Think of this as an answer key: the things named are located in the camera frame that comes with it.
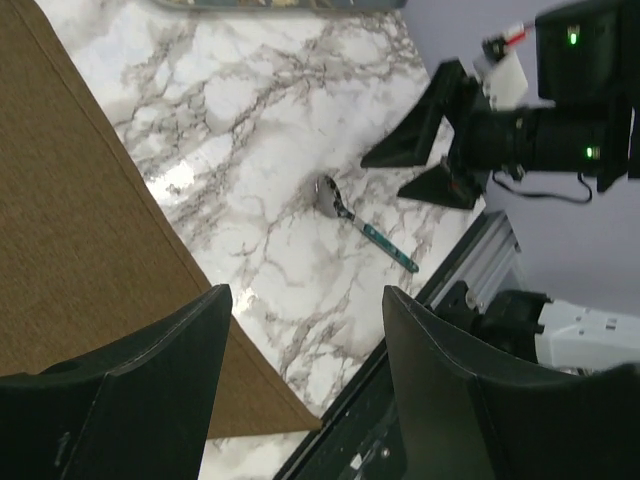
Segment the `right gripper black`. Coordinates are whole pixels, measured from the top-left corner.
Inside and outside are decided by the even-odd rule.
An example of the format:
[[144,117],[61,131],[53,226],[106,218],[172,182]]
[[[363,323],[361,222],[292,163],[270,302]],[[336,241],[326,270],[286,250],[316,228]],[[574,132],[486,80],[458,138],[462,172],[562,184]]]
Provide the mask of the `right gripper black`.
[[534,163],[537,110],[493,110],[480,83],[459,59],[451,59],[438,65],[413,109],[363,156],[360,166],[425,165],[443,119],[454,128],[448,157],[403,185],[400,198],[472,210],[484,191],[479,175],[504,171],[520,180]]

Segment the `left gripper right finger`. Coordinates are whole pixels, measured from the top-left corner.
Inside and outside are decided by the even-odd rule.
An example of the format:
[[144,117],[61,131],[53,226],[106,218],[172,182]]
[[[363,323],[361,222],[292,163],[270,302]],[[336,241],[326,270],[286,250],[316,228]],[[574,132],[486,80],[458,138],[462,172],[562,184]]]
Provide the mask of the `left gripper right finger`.
[[635,479],[639,368],[519,359],[388,286],[383,321],[411,479]]

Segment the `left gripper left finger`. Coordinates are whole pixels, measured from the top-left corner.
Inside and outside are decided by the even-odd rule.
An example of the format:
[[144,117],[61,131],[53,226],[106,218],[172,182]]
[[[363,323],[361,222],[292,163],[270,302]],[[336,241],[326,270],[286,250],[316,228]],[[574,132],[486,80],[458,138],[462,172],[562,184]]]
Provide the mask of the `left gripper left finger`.
[[231,308],[217,285],[97,350],[2,377],[2,478],[197,478]]

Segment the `brown cloth napkin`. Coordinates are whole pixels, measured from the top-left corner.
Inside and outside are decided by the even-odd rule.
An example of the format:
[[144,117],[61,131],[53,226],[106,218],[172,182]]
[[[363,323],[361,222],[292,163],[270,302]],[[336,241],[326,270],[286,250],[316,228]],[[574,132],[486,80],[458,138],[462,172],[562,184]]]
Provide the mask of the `brown cloth napkin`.
[[[33,1],[1,5],[1,379],[39,374],[213,288]],[[314,430],[230,318],[208,438]]]

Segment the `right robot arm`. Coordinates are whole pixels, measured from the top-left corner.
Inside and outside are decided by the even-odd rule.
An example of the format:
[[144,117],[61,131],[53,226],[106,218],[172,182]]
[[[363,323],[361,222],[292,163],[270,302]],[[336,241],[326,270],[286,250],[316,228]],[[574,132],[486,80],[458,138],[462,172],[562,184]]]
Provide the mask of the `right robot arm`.
[[[449,150],[399,196],[470,210],[488,182],[509,189],[530,172],[571,173],[589,194],[639,174],[639,5],[575,1],[486,39],[468,73],[442,61],[401,123],[362,159],[365,168],[425,166],[442,122]],[[639,359],[639,322],[529,291],[487,307],[458,284],[440,318],[521,359],[587,376]]]

